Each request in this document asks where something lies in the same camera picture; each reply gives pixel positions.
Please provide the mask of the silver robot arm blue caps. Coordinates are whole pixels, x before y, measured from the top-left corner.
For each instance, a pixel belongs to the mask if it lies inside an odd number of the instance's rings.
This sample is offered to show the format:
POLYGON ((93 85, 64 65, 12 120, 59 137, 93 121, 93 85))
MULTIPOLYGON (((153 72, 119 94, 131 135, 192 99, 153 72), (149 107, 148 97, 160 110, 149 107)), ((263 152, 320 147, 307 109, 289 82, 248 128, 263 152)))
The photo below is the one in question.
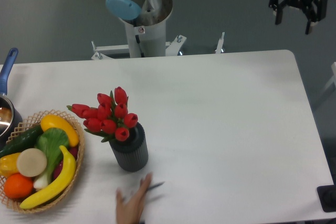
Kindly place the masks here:
MULTIPOLYGON (((275 14, 275 23, 282 21, 287 6, 301 10, 306 18, 305 33, 327 14, 328 0, 269 0, 268 6, 275 14)), ((186 41, 178 35, 166 42, 166 21, 173 9, 172 0, 106 0, 107 10, 119 18, 125 26, 128 51, 132 58, 177 56, 186 41)))

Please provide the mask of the person's hand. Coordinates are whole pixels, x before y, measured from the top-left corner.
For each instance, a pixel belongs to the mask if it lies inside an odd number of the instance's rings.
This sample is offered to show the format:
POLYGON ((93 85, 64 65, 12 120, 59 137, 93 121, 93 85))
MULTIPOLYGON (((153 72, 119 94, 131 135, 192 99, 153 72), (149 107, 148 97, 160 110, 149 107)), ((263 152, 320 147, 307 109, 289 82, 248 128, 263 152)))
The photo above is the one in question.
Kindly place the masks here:
POLYGON ((136 193, 128 200, 123 200, 121 190, 116 191, 116 222, 117 223, 140 223, 145 205, 147 189, 152 181, 152 173, 148 173, 144 179, 140 180, 140 187, 136 193))

